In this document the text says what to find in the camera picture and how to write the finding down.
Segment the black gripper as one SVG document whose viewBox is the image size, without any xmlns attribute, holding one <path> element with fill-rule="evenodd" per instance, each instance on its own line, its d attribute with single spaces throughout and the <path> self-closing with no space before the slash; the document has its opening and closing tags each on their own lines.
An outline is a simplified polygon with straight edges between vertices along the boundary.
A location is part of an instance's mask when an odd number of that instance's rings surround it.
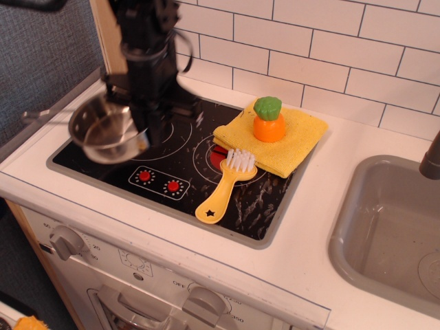
<svg viewBox="0 0 440 330">
<path fill-rule="evenodd" d="M 153 54 L 138 49 L 122 48 L 128 72 L 106 74 L 102 80 L 110 100 L 129 105 L 133 123 L 139 133 L 147 128 L 151 144 L 161 144 L 168 134 L 173 115 L 188 119 L 199 118 L 199 97 L 177 82 L 175 48 L 164 47 Z M 164 110 L 148 108 L 160 106 Z"/>
</svg>

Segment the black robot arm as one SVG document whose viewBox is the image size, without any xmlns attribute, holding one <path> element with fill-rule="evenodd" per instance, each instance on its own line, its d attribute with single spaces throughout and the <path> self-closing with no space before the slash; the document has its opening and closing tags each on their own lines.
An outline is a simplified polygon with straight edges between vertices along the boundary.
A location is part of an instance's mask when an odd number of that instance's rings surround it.
<svg viewBox="0 0 440 330">
<path fill-rule="evenodd" d="M 111 1 L 110 6 L 128 71 L 104 76 L 107 99 L 128 106 L 136 129 L 145 132 L 153 146 L 162 143 L 166 123 L 174 117 L 199 125 L 204 116 L 201 99 L 177 81 L 178 4 Z"/>
</svg>

